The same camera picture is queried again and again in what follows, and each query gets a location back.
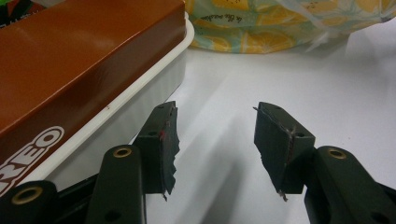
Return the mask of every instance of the screw hole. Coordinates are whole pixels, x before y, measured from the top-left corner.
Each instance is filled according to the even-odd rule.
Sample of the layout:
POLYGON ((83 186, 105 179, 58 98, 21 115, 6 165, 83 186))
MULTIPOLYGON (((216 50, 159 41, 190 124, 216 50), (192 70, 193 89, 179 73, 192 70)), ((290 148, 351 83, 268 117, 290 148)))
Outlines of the screw hole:
POLYGON ((14 204, 25 204, 25 203, 29 203, 33 200, 35 200, 36 198, 38 198, 38 196, 41 195, 41 193, 43 192, 43 189, 41 187, 30 187, 27 189, 22 189, 20 192, 18 192, 16 195, 14 195, 14 197, 12 197, 12 203, 14 204))
POLYGON ((374 221, 378 223, 384 223, 384 224, 389 223, 389 219, 381 213, 373 212, 371 214, 371 217, 374 221))
POLYGON ((105 214, 105 221, 113 222, 117 221, 121 217, 121 214, 117 211, 110 210, 105 214))
POLYGON ((132 153, 132 150, 127 147, 118 148, 113 152, 113 156, 116 158, 127 157, 132 153))
POLYGON ((336 159, 339 159, 339 160, 342 160, 342 159, 346 159, 346 158, 347 158, 347 155, 346 155, 344 152, 342 152, 342 151, 340 151, 340 150, 338 150, 338 149, 334 149, 334 148, 330 148, 330 149, 329 149, 329 154, 330 154, 332 157, 334 157, 334 158, 336 158, 336 159))

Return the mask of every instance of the plastic bag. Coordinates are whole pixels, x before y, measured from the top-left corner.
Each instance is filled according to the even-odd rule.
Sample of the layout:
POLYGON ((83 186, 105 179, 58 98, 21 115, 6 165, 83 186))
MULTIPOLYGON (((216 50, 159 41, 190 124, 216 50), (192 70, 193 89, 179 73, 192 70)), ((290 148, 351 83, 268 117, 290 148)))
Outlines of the plastic bag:
POLYGON ((269 53, 348 35, 396 16, 396 0, 185 0, 192 46, 269 53))

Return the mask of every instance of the brown box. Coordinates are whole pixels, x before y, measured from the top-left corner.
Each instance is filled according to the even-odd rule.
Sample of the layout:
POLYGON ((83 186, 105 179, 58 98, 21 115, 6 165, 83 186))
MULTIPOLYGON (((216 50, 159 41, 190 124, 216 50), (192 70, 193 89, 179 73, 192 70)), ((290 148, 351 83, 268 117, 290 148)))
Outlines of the brown box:
POLYGON ((184 34, 180 0, 67 0, 0 30, 0 195, 184 34))

